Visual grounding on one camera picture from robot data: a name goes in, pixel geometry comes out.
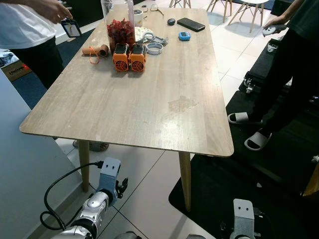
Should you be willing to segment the white partition panel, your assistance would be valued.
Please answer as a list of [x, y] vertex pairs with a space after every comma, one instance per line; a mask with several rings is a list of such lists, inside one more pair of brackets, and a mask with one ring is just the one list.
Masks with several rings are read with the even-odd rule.
[[52, 138], [20, 131], [29, 113], [0, 70], [0, 239], [26, 239], [40, 225], [46, 189], [74, 168]]

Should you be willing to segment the light wooden table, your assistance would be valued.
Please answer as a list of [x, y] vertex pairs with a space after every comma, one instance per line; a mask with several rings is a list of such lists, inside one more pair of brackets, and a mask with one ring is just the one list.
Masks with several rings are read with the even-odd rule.
[[80, 162], [88, 143], [178, 152], [185, 207], [191, 210], [191, 156], [229, 157], [232, 134], [210, 30], [178, 40], [180, 25], [168, 18], [208, 24], [200, 8], [164, 7], [147, 13], [144, 26], [167, 38], [143, 72], [116, 71], [111, 58], [92, 64], [78, 51], [19, 129], [26, 134], [76, 139]]

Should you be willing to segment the white plate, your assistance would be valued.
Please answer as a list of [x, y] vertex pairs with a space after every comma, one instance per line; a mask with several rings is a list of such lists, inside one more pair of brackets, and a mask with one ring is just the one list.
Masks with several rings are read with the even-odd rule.
[[135, 43], [142, 44], [147, 40], [147, 34], [154, 36], [154, 32], [146, 27], [136, 26], [135, 30]]

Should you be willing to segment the white chair wooden legs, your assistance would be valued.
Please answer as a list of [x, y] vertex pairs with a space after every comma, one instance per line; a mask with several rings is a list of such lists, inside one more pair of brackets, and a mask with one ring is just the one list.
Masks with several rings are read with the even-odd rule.
[[253, 20], [252, 24], [255, 22], [255, 18], [257, 17], [257, 14], [260, 14], [260, 26], [264, 24], [264, 9], [265, 9], [265, 3], [269, 0], [241, 0], [242, 5], [238, 7], [237, 11], [233, 14], [232, 18], [230, 19], [228, 25], [231, 25], [233, 21], [237, 18], [239, 13], [244, 14], [246, 10], [249, 10], [250, 7], [253, 7], [255, 11], [251, 11], [253, 14]]

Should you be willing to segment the white-shirted person's hand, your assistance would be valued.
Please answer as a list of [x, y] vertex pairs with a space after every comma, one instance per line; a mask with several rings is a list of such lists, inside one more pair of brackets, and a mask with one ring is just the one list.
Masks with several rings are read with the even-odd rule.
[[70, 10], [58, 0], [33, 0], [32, 3], [30, 3], [30, 7], [32, 7], [37, 14], [40, 14], [55, 24], [61, 23], [65, 19], [73, 19]]

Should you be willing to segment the black wheeled equipment case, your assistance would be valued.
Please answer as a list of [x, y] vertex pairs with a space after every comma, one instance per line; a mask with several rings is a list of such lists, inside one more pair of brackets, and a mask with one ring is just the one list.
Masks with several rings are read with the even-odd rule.
[[259, 93], [261, 91], [265, 78], [267, 78], [273, 65], [273, 59], [281, 44], [280, 39], [270, 39], [267, 45], [264, 46], [257, 61], [255, 61], [251, 69], [244, 75], [242, 86], [239, 87], [240, 90], [244, 90], [247, 94]]

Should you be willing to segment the grey plastic gadget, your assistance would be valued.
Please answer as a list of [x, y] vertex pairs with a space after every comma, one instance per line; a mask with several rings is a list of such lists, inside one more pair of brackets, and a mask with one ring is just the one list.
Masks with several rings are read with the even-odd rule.
[[158, 36], [155, 36], [152, 32], [146, 32], [143, 35], [143, 42], [144, 43], [159, 43], [162, 46], [167, 46], [168, 45], [168, 40], [166, 38], [160, 38]]

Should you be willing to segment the grey game controller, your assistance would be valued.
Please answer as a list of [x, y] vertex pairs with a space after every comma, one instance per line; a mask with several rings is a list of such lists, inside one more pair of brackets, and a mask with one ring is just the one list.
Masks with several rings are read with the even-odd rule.
[[285, 25], [284, 23], [269, 25], [269, 27], [265, 27], [262, 30], [262, 36], [265, 37], [265, 36], [269, 36], [272, 34], [277, 34], [285, 29], [287, 29], [287, 25]]

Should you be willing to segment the white black slipper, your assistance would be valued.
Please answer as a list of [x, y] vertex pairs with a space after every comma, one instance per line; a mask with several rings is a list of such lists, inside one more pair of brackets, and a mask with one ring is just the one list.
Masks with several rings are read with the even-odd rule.
[[229, 114], [228, 121], [231, 124], [251, 124], [252, 123], [247, 112]]
[[262, 150], [272, 136], [272, 132], [262, 132], [262, 130], [258, 130], [255, 134], [246, 139], [244, 146], [252, 151]]

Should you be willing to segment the black floor mat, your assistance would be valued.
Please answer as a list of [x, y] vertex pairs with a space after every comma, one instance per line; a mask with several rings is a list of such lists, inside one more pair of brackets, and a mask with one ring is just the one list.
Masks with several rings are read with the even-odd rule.
[[261, 128], [259, 124], [231, 124], [234, 152], [230, 157], [195, 155], [191, 160], [192, 176], [207, 177], [221, 184], [228, 180], [242, 182], [249, 189], [265, 188], [312, 207], [303, 193], [312, 179], [319, 154], [318, 86], [296, 118], [275, 132], [265, 148], [252, 151], [244, 146], [248, 137]]

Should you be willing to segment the black-clothed person's hand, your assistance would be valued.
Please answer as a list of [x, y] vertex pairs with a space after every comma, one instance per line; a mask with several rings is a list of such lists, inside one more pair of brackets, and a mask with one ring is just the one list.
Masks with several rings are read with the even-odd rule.
[[289, 22], [290, 16], [287, 16], [287, 14], [282, 14], [280, 16], [273, 17], [266, 25], [264, 25], [265, 28], [271, 27], [272, 25], [280, 25], [285, 24]]

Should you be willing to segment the person in black clothes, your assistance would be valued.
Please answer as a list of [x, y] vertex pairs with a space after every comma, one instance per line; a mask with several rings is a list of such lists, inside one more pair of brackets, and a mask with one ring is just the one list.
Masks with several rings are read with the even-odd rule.
[[305, 0], [298, 11], [286, 23], [289, 28], [281, 39], [281, 45], [273, 59], [273, 65], [257, 101], [249, 114], [251, 121], [261, 121], [289, 81], [292, 85], [285, 102], [278, 107], [262, 132], [278, 132], [301, 113], [313, 95], [318, 77], [315, 53], [318, 46], [319, 0]]

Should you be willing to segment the grey robot left foot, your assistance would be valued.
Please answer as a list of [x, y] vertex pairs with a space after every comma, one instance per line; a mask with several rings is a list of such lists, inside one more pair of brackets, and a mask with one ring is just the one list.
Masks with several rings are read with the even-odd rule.
[[142, 239], [142, 237], [140, 237], [139, 235], [137, 235], [137, 233], [133, 231], [127, 231], [114, 237], [114, 239]]

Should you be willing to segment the black smartphone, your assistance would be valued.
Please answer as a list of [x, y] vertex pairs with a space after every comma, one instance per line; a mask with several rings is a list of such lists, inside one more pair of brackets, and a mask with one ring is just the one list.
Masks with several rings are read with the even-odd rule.
[[189, 30], [192, 30], [193, 32], [200, 32], [201, 30], [205, 30], [205, 25], [199, 22], [195, 22], [194, 20], [191, 20], [189, 18], [181, 18], [177, 20], [177, 24]]

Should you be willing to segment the glass jar with red contents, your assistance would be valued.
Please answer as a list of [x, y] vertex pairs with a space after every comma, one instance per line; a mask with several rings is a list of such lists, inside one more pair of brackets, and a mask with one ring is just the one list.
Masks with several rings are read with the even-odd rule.
[[135, 40], [133, 0], [102, 0], [104, 23], [111, 52], [117, 44], [132, 46]]

